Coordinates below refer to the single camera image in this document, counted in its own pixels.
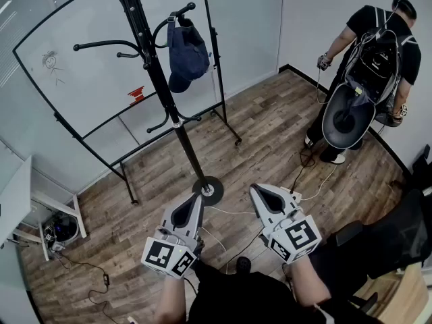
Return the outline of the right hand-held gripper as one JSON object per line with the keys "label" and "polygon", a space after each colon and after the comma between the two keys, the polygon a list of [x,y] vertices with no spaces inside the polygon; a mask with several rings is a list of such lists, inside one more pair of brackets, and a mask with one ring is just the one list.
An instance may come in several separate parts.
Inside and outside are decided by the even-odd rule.
{"label": "right hand-held gripper", "polygon": [[249,194],[256,216],[264,225],[265,246],[283,262],[291,264],[310,254],[321,243],[314,219],[305,215],[302,207],[296,206],[287,190],[274,185],[252,184]]}

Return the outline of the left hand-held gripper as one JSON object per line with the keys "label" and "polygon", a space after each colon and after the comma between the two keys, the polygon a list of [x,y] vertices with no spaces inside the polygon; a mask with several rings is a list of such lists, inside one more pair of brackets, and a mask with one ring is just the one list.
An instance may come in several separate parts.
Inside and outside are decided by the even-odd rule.
{"label": "left hand-held gripper", "polygon": [[141,263],[158,273],[183,278],[203,249],[203,240],[197,235],[202,222],[201,194],[190,194],[167,208],[161,220],[162,226],[146,239]]}

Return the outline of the black metal coat rack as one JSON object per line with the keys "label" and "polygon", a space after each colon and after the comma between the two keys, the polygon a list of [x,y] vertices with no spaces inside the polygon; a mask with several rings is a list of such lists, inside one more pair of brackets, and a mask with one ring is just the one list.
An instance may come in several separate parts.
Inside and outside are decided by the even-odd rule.
{"label": "black metal coat rack", "polygon": [[172,94],[169,91],[167,80],[159,62],[156,51],[156,41],[153,38],[153,34],[151,34],[141,0],[119,1],[124,9],[132,34],[136,39],[136,43],[134,44],[125,40],[105,40],[93,43],[76,44],[74,45],[73,50],[79,51],[82,49],[108,45],[125,45],[133,48],[136,51],[138,56],[142,58],[143,68],[148,72],[151,82],[155,87],[159,101],[165,110],[165,117],[166,119],[170,119],[172,121],[172,130],[176,133],[178,140],[180,141],[182,148],[198,178],[198,180],[194,183],[192,190],[204,196],[204,203],[206,206],[215,205],[223,198],[223,184],[217,178],[206,176],[203,173],[184,127],[184,122],[190,122],[192,120],[198,121],[201,119],[201,116],[197,115],[193,117],[184,117],[181,113],[179,113],[178,108],[174,103]]}

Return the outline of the navy blue cap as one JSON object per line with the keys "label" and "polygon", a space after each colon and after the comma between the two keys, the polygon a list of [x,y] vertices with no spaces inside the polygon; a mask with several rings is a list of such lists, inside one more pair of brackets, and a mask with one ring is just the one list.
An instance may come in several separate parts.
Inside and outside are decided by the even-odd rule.
{"label": "navy blue cap", "polygon": [[167,19],[167,47],[171,70],[169,89],[183,93],[210,66],[206,44],[190,19],[173,12]]}

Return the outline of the person's right forearm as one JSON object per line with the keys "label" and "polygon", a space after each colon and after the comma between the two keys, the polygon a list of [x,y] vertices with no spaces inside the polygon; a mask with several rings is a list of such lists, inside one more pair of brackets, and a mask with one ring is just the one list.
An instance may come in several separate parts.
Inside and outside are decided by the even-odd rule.
{"label": "person's right forearm", "polygon": [[290,265],[292,283],[296,300],[305,307],[329,300],[331,294],[315,271],[308,256]]}

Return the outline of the person's left forearm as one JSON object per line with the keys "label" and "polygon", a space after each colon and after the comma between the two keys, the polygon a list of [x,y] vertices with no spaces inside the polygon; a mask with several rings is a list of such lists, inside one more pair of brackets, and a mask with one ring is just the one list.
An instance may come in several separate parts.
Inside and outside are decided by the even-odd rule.
{"label": "person's left forearm", "polygon": [[154,324],[186,324],[186,293],[183,278],[165,278],[155,311]]}

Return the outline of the person's black clothing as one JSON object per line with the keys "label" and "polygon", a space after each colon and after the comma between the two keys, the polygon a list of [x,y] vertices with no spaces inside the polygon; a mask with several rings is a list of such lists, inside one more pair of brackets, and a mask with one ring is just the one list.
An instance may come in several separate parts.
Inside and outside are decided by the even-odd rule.
{"label": "person's black clothing", "polygon": [[187,324],[383,324],[347,301],[304,307],[283,282],[261,272],[226,275],[202,261]]}

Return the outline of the grey waste bin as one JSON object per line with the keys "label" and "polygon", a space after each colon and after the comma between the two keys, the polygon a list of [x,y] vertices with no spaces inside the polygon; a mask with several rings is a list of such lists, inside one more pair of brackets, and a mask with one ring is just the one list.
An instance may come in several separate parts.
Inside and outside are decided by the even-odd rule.
{"label": "grey waste bin", "polygon": [[54,215],[43,226],[47,249],[59,252],[70,245],[80,232],[78,221],[72,215]]}

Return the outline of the black office chair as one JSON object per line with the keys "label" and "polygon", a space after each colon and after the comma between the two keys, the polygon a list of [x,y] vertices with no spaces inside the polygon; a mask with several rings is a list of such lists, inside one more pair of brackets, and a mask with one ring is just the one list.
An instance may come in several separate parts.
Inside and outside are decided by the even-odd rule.
{"label": "black office chair", "polygon": [[354,221],[332,238],[339,264],[331,293],[348,298],[368,278],[424,262],[432,254],[432,193],[411,190],[378,221]]}

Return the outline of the light wooden desk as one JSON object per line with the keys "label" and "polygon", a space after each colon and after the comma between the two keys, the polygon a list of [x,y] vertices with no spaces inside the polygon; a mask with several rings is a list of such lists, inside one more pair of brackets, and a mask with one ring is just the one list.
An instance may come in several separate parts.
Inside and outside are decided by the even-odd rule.
{"label": "light wooden desk", "polygon": [[401,272],[368,278],[355,295],[366,300],[377,293],[378,299],[369,314],[383,324],[414,324],[429,301],[421,267],[421,263],[416,263]]}

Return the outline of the white table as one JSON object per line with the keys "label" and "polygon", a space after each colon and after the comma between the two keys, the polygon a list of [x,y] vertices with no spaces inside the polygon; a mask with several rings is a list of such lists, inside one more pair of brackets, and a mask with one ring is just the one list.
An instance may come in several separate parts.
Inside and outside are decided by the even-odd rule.
{"label": "white table", "polygon": [[0,192],[0,247],[13,235],[24,238],[41,246],[46,261],[49,260],[48,240],[45,239],[43,220],[38,218],[31,228],[38,230],[39,235],[29,234],[18,228],[25,218],[38,209],[37,205],[73,217],[77,223],[77,234],[87,237],[87,231],[76,194],[72,195],[73,206],[70,207],[36,189],[32,185],[32,157],[14,173],[6,187]]}

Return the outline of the black-framed rolling whiteboard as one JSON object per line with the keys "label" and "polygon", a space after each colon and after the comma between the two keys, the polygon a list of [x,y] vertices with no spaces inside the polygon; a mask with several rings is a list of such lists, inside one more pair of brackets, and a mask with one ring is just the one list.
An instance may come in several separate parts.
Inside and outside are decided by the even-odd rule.
{"label": "black-framed rolling whiteboard", "polygon": [[[184,117],[204,114],[226,120],[217,33],[208,0],[141,0],[156,41],[163,73],[169,81],[167,19],[171,13],[190,19],[204,40],[210,66],[183,93],[173,93]],[[79,51],[76,44],[123,40],[136,43],[119,0],[68,0],[39,22],[13,49],[21,68],[53,110],[55,119],[82,145],[113,119],[130,112],[147,137],[137,147],[103,165],[126,180],[124,162],[139,150],[175,133],[166,119],[143,60],[125,45]]]}

